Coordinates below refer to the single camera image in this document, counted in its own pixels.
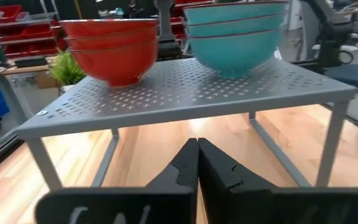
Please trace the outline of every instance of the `wooden floor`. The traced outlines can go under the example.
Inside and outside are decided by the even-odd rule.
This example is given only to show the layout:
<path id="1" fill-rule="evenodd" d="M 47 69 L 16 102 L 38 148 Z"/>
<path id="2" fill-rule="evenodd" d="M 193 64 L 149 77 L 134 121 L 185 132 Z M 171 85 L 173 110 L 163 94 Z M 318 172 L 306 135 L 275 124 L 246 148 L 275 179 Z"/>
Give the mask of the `wooden floor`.
<path id="1" fill-rule="evenodd" d="M 330 112 L 321 106 L 264 111 L 260 123 L 314 182 Z M 121 138 L 104 186 L 144 186 L 190 137 L 205 137 L 279 186 L 295 186 L 246 120 L 247 114 L 153 124 L 119 130 Z M 89 186 L 109 141 L 109 131 L 44 138 L 66 186 Z M 358 186 L 358 127 L 346 122 L 330 186 Z M 33 209 L 48 189 L 26 145 L 0 165 L 0 223 L 34 223 Z M 198 223 L 205 222 L 202 202 Z"/>

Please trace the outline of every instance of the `teal bowl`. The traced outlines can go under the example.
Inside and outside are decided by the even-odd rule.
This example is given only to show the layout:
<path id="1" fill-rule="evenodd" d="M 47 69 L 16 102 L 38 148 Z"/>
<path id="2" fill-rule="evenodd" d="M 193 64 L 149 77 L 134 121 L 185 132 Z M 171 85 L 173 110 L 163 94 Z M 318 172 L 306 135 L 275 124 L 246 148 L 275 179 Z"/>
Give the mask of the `teal bowl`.
<path id="1" fill-rule="evenodd" d="M 193 37 L 225 34 L 243 34 L 259 30 L 277 29 L 284 19 L 284 13 L 268 16 L 258 16 L 233 21 L 210 22 L 186 26 L 187 32 Z"/>
<path id="2" fill-rule="evenodd" d="M 192 37 L 193 55 L 204 66 L 219 70 L 222 77 L 243 77 L 273 56 L 282 29 L 245 34 Z"/>
<path id="3" fill-rule="evenodd" d="M 235 2 L 184 8 L 189 25 L 232 21 L 284 12 L 287 1 Z"/>

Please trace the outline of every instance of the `gray metal shelf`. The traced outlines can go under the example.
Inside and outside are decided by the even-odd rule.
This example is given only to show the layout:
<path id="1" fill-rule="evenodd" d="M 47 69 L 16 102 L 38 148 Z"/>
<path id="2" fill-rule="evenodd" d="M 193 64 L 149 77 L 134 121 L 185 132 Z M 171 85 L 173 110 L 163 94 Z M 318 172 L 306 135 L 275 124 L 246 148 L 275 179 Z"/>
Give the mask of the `gray metal shelf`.
<path id="1" fill-rule="evenodd" d="M 0 27 L 29 25 L 29 24 L 47 24 L 50 21 L 51 21 L 50 19 L 37 19 L 37 20 L 29 20 L 29 21 L 6 22 L 6 23 L 0 23 Z"/>
<path id="2" fill-rule="evenodd" d="M 43 41 L 43 40 L 54 40 L 54 37 L 42 37 L 42 38 L 33 38 L 33 39 L 23 39 L 23 40 L 11 40 L 0 42 L 0 44 L 19 44 L 19 43 L 28 43 L 28 42 L 36 42 L 36 41 Z"/>
<path id="3" fill-rule="evenodd" d="M 294 179 L 310 186 L 260 127 L 254 112 L 337 102 L 335 119 L 330 123 L 333 128 L 324 147 L 328 162 L 322 162 L 329 170 L 320 170 L 318 185 L 328 183 L 332 152 L 348 101 L 355 97 L 354 87 L 274 58 L 244 78 L 217 75 L 217 71 L 190 58 L 157 62 L 140 83 L 125 88 L 110 88 L 105 82 L 87 77 L 20 126 L 17 133 L 36 147 L 32 149 L 36 154 L 43 152 L 39 138 L 44 136 L 250 112 L 251 123 Z M 50 166 L 40 169 L 44 175 L 51 175 Z M 56 178 L 53 175 L 47 180 L 50 188 L 62 186 Z"/>

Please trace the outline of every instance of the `bowl rim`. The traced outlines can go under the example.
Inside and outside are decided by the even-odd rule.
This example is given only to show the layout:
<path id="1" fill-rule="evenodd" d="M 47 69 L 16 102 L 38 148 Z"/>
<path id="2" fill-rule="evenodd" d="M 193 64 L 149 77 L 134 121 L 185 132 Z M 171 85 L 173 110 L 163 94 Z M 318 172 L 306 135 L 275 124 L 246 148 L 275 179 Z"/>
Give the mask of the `bowl rim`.
<path id="1" fill-rule="evenodd" d="M 184 7 L 183 10 L 185 11 L 187 9 L 196 9 L 196 8 L 204 8 L 204 7 L 253 5 L 253 4 L 285 4 L 285 3 L 288 3 L 288 1 L 273 0 L 273 1 L 254 1 L 254 2 L 229 2 L 229 3 L 221 3 L 221 4 L 202 4 L 198 6 L 187 6 Z"/>
<path id="2" fill-rule="evenodd" d="M 69 24 L 69 23 L 84 23 L 84 22 L 134 22 L 134 21 L 158 22 L 158 19 L 69 19 L 69 20 L 59 21 L 59 23 Z"/>
<path id="3" fill-rule="evenodd" d="M 279 31 L 282 28 L 276 28 L 276 29 L 267 29 L 267 30 L 258 30 L 258 31 L 252 31 L 252 32 L 245 32 L 241 34 L 222 34 L 222 35 L 210 35 L 210 36 L 202 36 L 202 37 L 192 37 L 189 36 L 189 39 L 208 39 L 208 38 L 219 38 L 219 37 L 232 37 L 232 36 L 238 36 L 238 35 L 249 35 L 249 34 L 259 34 L 263 32 L 273 32 L 273 31 Z"/>
<path id="4" fill-rule="evenodd" d="M 137 29 L 137 30 L 129 30 L 129 31 L 124 31 L 124 32 L 116 32 L 116 33 L 111 33 L 111 34 L 103 34 L 103 35 L 94 35 L 94 36 L 89 36 L 89 37 L 70 37 L 67 36 L 65 38 L 63 38 L 64 40 L 78 40 L 78 39 L 91 39 L 91 38 L 97 38 L 97 37 L 108 37 L 111 35 L 119 35 L 119 34 L 126 34 L 126 33 L 132 33 L 132 32 L 142 32 L 145 30 L 149 30 L 149 29 L 155 29 L 158 26 L 153 26 L 153 27 L 148 27 L 148 28 L 143 28 L 143 29 Z"/>
<path id="5" fill-rule="evenodd" d="M 111 47 L 108 49 L 73 50 L 73 49 L 71 49 L 71 47 L 69 47 L 68 51 L 69 52 L 102 52 L 102 51 L 107 51 L 107 50 L 116 50 L 116 49 L 122 49 L 122 48 L 127 48 L 127 47 L 134 47 L 137 45 L 150 44 L 150 43 L 156 42 L 156 41 L 158 41 L 158 38 L 156 38 L 152 41 L 140 42 L 140 43 L 136 43 L 136 44 L 129 44 L 129 45 L 124 45 L 124 46 L 119 46 L 119 47 Z"/>
<path id="6" fill-rule="evenodd" d="M 265 18 L 265 17 L 280 16 L 282 14 L 284 14 L 284 12 L 279 12 L 279 13 L 270 14 L 270 15 L 263 15 L 263 16 L 248 17 L 248 18 L 242 18 L 242 19 L 233 19 L 233 20 L 229 20 L 229 21 L 205 22 L 202 24 L 188 24 L 186 26 L 188 27 L 188 26 L 204 26 L 204 25 L 213 25 L 213 24 L 223 24 L 223 23 L 227 23 L 227 22 L 238 22 L 238 21 L 246 21 L 246 20 L 252 20 L 252 19 L 261 19 L 261 18 Z"/>

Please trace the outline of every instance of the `cardboard box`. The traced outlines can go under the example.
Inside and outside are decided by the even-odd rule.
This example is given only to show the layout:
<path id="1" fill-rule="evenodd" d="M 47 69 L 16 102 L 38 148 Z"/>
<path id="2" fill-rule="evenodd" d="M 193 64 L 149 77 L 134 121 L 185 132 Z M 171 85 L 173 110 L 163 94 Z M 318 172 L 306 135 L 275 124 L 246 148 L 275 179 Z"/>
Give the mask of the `cardboard box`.
<path id="1" fill-rule="evenodd" d="M 38 74 L 36 74 L 34 79 L 35 83 L 40 89 L 55 88 L 60 86 L 59 82 L 57 82 L 57 80 L 54 79 L 48 71 L 39 72 Z"/>

